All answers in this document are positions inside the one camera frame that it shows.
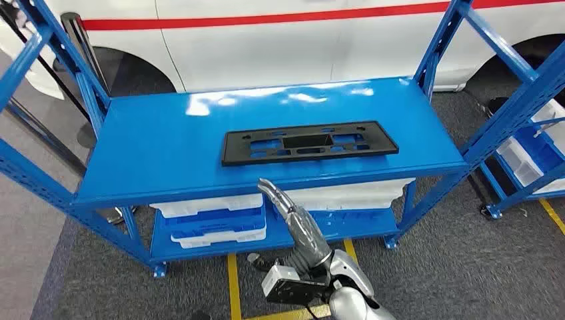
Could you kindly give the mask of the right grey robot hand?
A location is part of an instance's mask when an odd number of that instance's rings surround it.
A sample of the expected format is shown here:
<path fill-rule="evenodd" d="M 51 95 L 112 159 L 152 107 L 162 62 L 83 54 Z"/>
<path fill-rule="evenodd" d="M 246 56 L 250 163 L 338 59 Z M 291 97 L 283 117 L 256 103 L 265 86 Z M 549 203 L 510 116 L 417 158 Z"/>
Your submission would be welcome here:
<path fill-rule="evenodd" d="M 312 215 L 268 179 L 260 178 L 257 187 L 275 205 L 284 219 L 293 238 L 294 247 L 288 255 L 273 259 L 250 253 L 247 261 L 255 269 L 265 273 L 274 265 L 284 265 L 294 268 L 300 276 L 328 277 L 332 249 Z"/>

